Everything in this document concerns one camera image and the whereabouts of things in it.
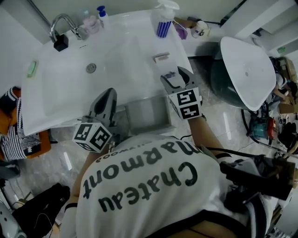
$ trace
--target blue striped bottle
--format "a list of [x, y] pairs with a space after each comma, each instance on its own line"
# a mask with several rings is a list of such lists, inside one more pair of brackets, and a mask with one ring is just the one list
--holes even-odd
[[171, 26], [171, 20], [170, 21], [166, 21], [166, 22], [163, 22], [163, 21], [160, 21], [158, 23], [158, 28], [157, 28], [157, 32], [156, 32], [156, 35], [159, 37], [159, 38], [165, 38], [168, 34], [168, 31], [169, 31], [169, 27]]

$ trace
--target white t-shirt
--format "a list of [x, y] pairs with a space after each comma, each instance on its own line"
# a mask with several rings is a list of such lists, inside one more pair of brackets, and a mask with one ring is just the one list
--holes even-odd
[[200, 215], [210, 212], [245, 228], [249, 214], [224, 207], [229, 185], [218, 161], [193, 144], [169, 137], [134, 137], [87, 169], [77, 207], [69, 205], [65, 211], [61, 237], [140, 238], [155, 232], [168, 236], [186, 224], [198, 224]]

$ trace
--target toilet lid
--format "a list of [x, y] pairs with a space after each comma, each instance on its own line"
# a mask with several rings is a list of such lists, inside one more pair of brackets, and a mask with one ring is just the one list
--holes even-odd
[[258, 46], [225, 36], [220, 41], [225, 67], [240, 99], [256, 111], [276, 84], [268, 55]]

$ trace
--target green soap bar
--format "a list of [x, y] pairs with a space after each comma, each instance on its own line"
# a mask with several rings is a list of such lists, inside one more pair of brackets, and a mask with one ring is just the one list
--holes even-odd
[[27, 77], [28, 78], [31, 78], [34, 76], [34, 73], [35, 73], [35, 70], [36, 70], [36, 66], [37, 66], [37, 62], [36, 61], [32, 61], [29, 68], [28, 68], [28, 71], [27, 71]]

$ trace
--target tiled floor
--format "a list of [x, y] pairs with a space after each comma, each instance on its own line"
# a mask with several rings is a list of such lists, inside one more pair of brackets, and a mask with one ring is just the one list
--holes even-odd
[[[222, 102], [210, 89], [208, 83], [210, 58], [193, 59], [190, 63], [203, 97], [203, 114], [224, 148], [272, 156], [273, 150], [254, 143], [246, 136], [240, 109]], [[170, 110], [173, 125], [176, 127], [170, 134], [177, 138], [189, 135], [188, 123], [181, 121], [171, 107]], [[59, 143], [53, 144], [51, 151], [39, 158], [20, 161], [20, 177], [10, 180], [6, 185], [12, 203], [15, 202], [15, 194], [18, 198], [23, 198], [29, 191], [36, 195], [58, 182], [72, 186], [88, 154], [72, 142], [73, 132], [73, 127], [52, 129], [52, 136]]]

